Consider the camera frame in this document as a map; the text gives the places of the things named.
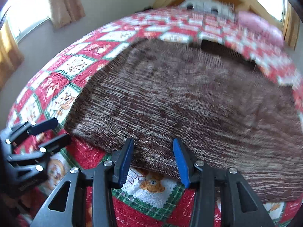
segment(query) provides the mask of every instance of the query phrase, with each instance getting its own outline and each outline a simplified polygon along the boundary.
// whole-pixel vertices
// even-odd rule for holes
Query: white pillow
[[[188,5],[192,5],[194,11],[212,13],[234,21],[234,14],[232,11],[228,6],[222,5],[220,2],[213,0],[186,0],[181,3],[179,7],[186,8]]]

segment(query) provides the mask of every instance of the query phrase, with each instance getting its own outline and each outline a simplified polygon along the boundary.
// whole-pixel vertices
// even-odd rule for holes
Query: yellow curtain
[[[292,49],[295,49],[299,37],[300,18],[294,8],[287,2],[287,13],[283,25],[284,41]]]
[[[23,60],[9,24],[5,22],[0,29],[0,89]]]
[[[49,4],[55,28],[61,28],[85,16],[80,0],[49,0]]]

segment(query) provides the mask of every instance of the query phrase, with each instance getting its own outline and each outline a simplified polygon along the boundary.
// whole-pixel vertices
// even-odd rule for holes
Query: wall
[[[151,6],[154,1],[81,0],[86,17],[56,31],[50,21],[31,31],[19,43],[24,62],[0,92],[0,129],[5,127],[10,107],[25,84],[57,53],[92,30]]]
[[[288,51],[289,55],[293,59],[295,65],[301,73],[303,73],[303,23],[300,22],[299,37],[295,51]]]

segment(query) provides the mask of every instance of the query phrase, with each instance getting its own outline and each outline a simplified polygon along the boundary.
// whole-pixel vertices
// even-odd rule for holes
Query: knitted throw
[[[211,166],[238,168],[262,201],[295,200],[303,190],[291,88],[201,47],[137,40],[88,81],[65,129],[107,152],[133,137],[132,165],[175,179],[172,140],[180,137]]]

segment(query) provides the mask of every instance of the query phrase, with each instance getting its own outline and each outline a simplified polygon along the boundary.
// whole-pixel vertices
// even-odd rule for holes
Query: bed
[[[30,137],[17,152],[31,152],[42,142],[65,133],[65,118],[89,78],[138,37],[157,37],[181,43],[210,40],[223,44],[244,58],[254,60],[270,80],[280,85],[292,85],[298,114],[303,117],[302,77],[284,51],[267,44],[252,31],[239,29],[228,19],[174,7],[183,1],[156,0],[156,9],[136,13],[98,28],[48,62],[17,97],[9,114],[8,126],[25,120],[42,121],[50,117],[56,117],[60,125],[54,133],[48,131]],[[276,25],[275,20],[255,0],[221,1],[232,2],[236,11],[252,11]],[[106,152],[73,137],[70,146],[52,157],[49,180],[24,197],[30,206],[31,216],[35,216],[43,201],[70,168],[92,168],[108,157]],[[163,175],[131,168],[123,189],[114,189],[112,193],[118,226],[181,227],[189,224],[194,191],[184,189],[181,183]],[[265,208],[276,226],[286,226],[298,211],[302,200],[301,196],[292,202],[267,202]],[[220,226],[220,209],[218,198],[215,227]],[[87,192],[86,216],[87,226],[92,226],[90,189]]]

